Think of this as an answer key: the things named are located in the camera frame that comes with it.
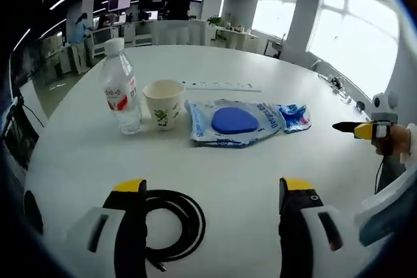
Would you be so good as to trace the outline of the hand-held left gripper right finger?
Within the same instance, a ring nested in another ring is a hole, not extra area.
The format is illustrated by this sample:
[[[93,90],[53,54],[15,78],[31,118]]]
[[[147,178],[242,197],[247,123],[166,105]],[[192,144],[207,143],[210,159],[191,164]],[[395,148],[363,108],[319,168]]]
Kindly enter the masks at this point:
[[[313,186],[280,178],[281,277],[354,277],[358,242],[354,229]]]

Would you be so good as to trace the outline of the person's right hand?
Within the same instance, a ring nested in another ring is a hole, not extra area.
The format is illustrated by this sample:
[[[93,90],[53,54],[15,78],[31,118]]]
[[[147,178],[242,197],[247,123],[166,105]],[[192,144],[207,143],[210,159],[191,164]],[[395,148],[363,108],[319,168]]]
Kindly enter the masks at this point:
[[[400,163],[405,164],[410,156],[411,129],[408,126],[390,126],[390,135],[379,139],[375,152],[383,156],[387,146],[392,147],[392,156],[399,156]]]

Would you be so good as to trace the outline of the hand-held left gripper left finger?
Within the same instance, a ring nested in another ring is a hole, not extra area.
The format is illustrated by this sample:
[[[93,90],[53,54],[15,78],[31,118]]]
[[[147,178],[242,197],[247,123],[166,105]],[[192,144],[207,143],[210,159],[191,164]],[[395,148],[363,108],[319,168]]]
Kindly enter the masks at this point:
[[[76,277],[146,277],[147,182],[116,185],[101,207],[68,230],[65,249]]]

